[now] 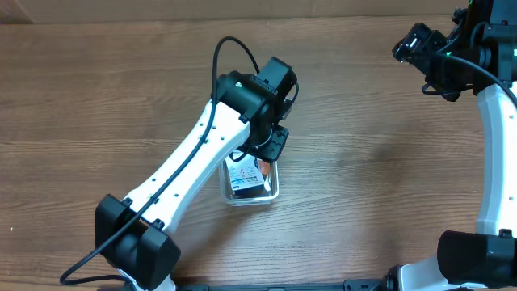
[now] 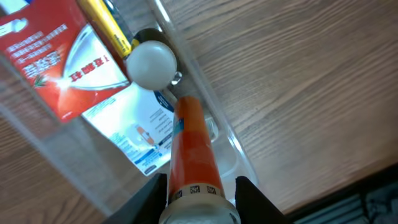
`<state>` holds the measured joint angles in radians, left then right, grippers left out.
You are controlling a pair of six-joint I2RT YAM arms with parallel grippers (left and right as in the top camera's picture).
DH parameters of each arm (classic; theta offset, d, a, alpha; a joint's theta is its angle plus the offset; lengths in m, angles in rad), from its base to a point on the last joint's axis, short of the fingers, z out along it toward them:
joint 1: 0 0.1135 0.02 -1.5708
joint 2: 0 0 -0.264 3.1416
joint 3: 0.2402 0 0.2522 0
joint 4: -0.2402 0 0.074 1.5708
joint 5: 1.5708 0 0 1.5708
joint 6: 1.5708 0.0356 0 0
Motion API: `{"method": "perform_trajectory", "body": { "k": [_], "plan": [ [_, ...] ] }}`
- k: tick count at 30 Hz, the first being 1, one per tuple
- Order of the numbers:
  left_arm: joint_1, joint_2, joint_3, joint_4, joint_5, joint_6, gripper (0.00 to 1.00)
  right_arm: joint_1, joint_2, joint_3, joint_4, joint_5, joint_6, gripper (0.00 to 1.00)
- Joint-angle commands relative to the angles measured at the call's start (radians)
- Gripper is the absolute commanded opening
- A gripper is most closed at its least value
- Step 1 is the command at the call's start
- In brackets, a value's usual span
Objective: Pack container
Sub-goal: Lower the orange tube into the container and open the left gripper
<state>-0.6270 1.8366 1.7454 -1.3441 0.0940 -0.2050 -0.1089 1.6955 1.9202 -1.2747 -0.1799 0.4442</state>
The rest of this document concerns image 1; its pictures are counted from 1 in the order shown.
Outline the orange tablet tube white cap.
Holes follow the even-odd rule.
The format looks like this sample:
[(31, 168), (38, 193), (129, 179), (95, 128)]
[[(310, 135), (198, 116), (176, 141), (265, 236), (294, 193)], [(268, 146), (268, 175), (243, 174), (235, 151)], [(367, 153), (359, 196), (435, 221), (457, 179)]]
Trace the orange tablet tube white cap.
[(271, 173), (271, 164), (263, 160), (258, 160), (258, 166), (262, 175), (267, 176)]

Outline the white medicine box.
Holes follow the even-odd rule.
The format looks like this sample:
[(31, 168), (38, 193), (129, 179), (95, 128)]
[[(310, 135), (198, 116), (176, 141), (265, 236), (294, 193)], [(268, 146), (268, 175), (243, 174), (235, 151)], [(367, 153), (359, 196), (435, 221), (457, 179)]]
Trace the white medicine box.
[(247, 155), (239, 162), (235, 162), (228, 157), (225, 162), (229, 172), (230, 186), (234, 191), (264, 184), (265, 180), (256, 157)]

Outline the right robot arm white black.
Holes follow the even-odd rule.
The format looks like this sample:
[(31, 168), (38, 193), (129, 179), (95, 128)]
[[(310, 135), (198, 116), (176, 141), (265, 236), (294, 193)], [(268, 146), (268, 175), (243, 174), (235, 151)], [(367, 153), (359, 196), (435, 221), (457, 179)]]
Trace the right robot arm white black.
[(437, 252), (392, 267), (379, 290), (476, 290), (516, 285), (516, 3), (472, 0), (448, 36), (416, 23), (393, 56), (425, 76), (422, 92), (476, 97), (484, 134), (484, 183), (472, 233), (446, 230)]

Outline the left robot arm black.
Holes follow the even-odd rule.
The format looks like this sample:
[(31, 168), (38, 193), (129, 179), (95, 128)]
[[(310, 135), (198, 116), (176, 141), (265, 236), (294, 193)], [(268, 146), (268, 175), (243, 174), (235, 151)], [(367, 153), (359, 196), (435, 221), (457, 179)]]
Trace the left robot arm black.
[(119, 200), (106, 195), (95, 210), (95, 244), (132, 290), (173, 290), (170, 272), (181, 251), (171, 235), (195, 195), (235, 151), (264, 162), (280, 156), (288, 130), (279, 122), (296, 85), (292, 67), (272, 57), (257, 74), (221, 75), (216, 101), (171, 156)]

